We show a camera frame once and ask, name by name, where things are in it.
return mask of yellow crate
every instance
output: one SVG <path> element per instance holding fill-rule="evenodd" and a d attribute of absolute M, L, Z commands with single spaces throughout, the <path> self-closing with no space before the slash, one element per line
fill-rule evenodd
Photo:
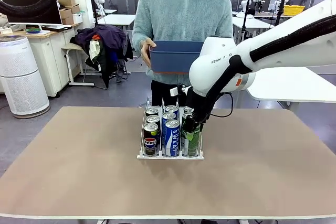
<path fill-rule="evenodd" d="M 283 11 L 285 16 L 295 16 L 302 13 L 304 8 L 303 5 L 285 5 Z"/>

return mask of light blue fleece jacket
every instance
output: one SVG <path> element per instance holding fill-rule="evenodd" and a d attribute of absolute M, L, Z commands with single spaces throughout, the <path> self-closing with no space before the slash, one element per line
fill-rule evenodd
<path fill-rule="evenodd" d="M 230 0 L 139 0 L 133 29 L 133 45 L 155 40 L 204 41 L 208 36 L 233 36 Z M 161 74 L 148 69 L 153 80 L 190 85 L 188 74 Z"/>

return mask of hand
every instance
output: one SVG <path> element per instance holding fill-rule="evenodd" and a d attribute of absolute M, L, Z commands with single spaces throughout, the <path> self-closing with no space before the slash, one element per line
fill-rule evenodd
<path fill-rule="evenodd" d="M 151 60 L 149 58 L 149 47 L 156 47 L 156 44 L 151 40 L 151 38 L 147 38 L 140 43 L 141 46 L 141 57 L 143 61 L 146 63 L 148 67 L 151 67 Z"/>

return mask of gray floor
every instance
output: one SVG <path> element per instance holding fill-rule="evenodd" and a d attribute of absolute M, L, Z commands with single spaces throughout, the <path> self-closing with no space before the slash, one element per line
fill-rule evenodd
<path fill-rule="evenodd" d="M 14 159 L 25 149 L 33 140 L 38 132 L 47 124 L 55 113 L 63 106 L 121 106 L 137 107 L 144 103 L 150 96 L 150 79 L 141 71 L 145 67 L 141 60 L 128 64 L 128 70 L 133 73 L 128 80 L 116 84 L 115 80 L 110 81 L 109 90 L 102 90 L 91 87 L 67 87 L 61 92 L 60 98 L 50 99 L 51 109 L 48 113 L 34 119 L 18 120 L 15 119 L 7 107 L 7 101 L 3 94 L 0 94 L 0 176 L 2 176 Z M 336 76 L 323 76 L 330 82 L 336 84 Z M 94 81 L 97 85 L 103 86 L 98 77 L 87 77 L 87 81 Z M 280 108 L 276 102 L 255 101 L 248 94 L 244 96 L 244 108 Z M 230 108 L 230 98 L 222 97 L 215 105 L 216 108 Z M 336 153 L 336 104 L 326 103 L 302 103 L 297 112 L 298 117 L 312 128 L 315 133 L 325 142 L 325 144 Z M 176 224 L 175 220 L 115 220 L 110 223 L 138 223 L 138 224 Z M 75 221 L 47 221 L 47 220 L 21 220 L 0 217 L 0 224 L 40 224 L 57 223 L 71 224 Z M 187 221 L 186 224 L 197 224 L 200 221 Z M 234 224 L 236 221 L 221 220 L 220 224 Z M 319 220 L 286 220 L 279 221 L 280 224 L 332 224 L 336 223 L 336 218 Z"/>

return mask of black screen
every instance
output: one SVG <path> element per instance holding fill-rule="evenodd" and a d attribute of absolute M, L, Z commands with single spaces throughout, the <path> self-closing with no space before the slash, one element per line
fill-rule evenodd
<path fill-rule="evenodd" d="M 37 3 L 40 0 L 2 0 L 3 2 L 16 5 L 16 6 L 26 6 Z M 57 3 L 55 2 L 51 8 L 49 8 L 44 14 L 36 16 L 33 18 L 17 18 L 12 16 L 7 16 L 9 23 L 25 23 L 25 24 L 62 24 L 61 17 L 59 15 L 59 10 Z"/>

